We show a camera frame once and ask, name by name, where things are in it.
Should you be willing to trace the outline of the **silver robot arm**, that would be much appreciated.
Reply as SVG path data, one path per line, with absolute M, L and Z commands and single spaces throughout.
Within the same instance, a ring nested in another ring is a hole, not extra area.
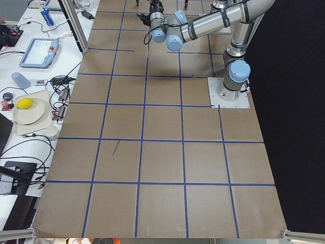
M 149 14 L 137 16 L 150 28 L 144 44 L 165 42 L 170 51 L 179 52 L 185 43 L 205 36 L 222 41 L 216 46 L 224 49 L 223 65 L 211 74 L 225 75 L 224 82 L 217 88 L 219 96 L 225 101 L 235 101 L 250 74 L 250 66 L 244 60 L 246 49 L 259 22 L 273 4 L 274 1 L 213 1 L 209 13 L 187 20 L 182 10 L 165 16 L 162 2 L 150 1 Z M 220 33 L 224 29 L 232 31 L 228 44 Z

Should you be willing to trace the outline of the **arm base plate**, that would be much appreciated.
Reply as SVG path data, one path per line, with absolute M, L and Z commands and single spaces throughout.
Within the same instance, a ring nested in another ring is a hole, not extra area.
M 238 91 L 225 88 L 223 77 L 208 77 L 210 106 L 212 108 L 249 109 L 248 94 L 245 85 Z

